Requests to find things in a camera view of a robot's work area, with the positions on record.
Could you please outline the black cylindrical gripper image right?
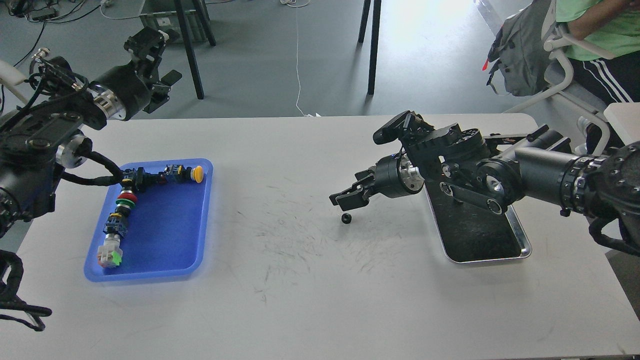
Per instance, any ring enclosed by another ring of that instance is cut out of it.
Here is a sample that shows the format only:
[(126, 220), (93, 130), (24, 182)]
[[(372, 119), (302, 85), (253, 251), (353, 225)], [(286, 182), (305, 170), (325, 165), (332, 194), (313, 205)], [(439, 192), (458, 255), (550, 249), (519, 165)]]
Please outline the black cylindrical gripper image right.
[(425, 186), (425, 179), (406, 153), (382, 157), (375, 167), (358, 171), (354, 177), (356, 182), (351, 187), (329, 195), (332, 205), (343, 211), (366, 207), (379, 193), (391, 199), (402, 198), (418, 194)]

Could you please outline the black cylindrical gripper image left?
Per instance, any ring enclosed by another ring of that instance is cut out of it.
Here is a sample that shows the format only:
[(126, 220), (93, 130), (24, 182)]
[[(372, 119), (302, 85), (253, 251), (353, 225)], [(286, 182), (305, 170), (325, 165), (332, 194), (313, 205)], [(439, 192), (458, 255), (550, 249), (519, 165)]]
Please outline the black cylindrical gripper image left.
[[(144, 27), (123, 45), (130, 64), (115, 66), (90, 82), (93, 102), (107, 120), (128, 121), (144, 107), (151, 114), (169, 101), (172, 86), (183, 77), (173, 69), (159, 80), (158, 67), (169, 40), (167, 32)], [(154, 84), (149, 89), (145, 83)]]

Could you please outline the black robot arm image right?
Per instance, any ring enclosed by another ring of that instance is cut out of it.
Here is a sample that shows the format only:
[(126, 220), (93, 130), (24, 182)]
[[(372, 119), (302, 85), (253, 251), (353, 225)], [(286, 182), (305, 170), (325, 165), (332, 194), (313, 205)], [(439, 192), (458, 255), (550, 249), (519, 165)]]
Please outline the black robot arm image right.
[(591, 219), (589, 234), (606, 248), (639, 255), (639, 143), (610, 155), (570, 153), (569, 139), (543, 125), (528, 134), (483, 136), (457, 123), (437, 129), (414, 111), (403, 111), (372, 136), (377, 145), (401, 148), (355, 174), (356, 182), (331, 194), (347, 212), (370, 197), (418, 194), (425, 182), (457, 203), (505, 218), (522, 198), (539, 199)]

